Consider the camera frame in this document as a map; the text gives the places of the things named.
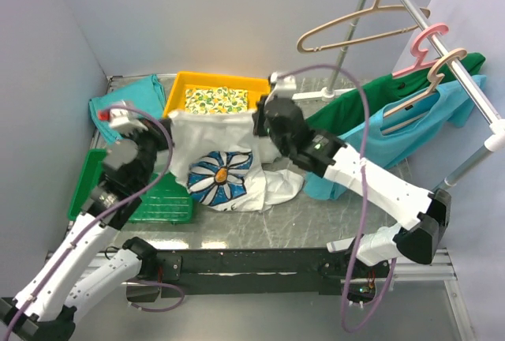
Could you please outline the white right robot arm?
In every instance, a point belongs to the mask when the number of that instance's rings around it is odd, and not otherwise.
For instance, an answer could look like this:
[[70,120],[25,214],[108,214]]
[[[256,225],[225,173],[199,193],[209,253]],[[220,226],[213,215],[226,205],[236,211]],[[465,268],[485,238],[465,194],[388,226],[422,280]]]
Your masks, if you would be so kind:
[[292,99],[263,95],[252,118],[254,134],[269,137],[295,166],[344,186],[395,219],[392,227],[352,240],[357,250],[345,259],[351,275],[361,277],[373,265],[396,257],[432,263],[450,219],[451,195],[446,190],[412,185],[361,158],[337,136],[310,128]]

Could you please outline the white daisy print t-shirt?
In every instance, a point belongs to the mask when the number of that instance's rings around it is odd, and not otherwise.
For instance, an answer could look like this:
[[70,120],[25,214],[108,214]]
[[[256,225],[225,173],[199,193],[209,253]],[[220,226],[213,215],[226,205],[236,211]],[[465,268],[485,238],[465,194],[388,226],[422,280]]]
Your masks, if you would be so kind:
[[169,114],[174,142],[170,172],[196,202],[219,212],[262,212],[295,198],[304,178],[267,171],[280,157],[267,137],[253,134],[253,111]]

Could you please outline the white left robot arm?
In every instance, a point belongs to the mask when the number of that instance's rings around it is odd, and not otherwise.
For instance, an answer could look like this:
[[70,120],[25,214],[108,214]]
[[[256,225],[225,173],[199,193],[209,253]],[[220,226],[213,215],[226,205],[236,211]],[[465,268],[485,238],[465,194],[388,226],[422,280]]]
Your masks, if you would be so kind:
[[2,298],[5,339],[16,334],[23,340],[67,340],[78,320],[115,287],[157,275],[157,249],[134,237],[104,266],[82,276],[140,207],[142,196],[159,182],[152,176],[158,154],[173,150],[170,121],[142,118],[125,126],[66,239],[23,290]]

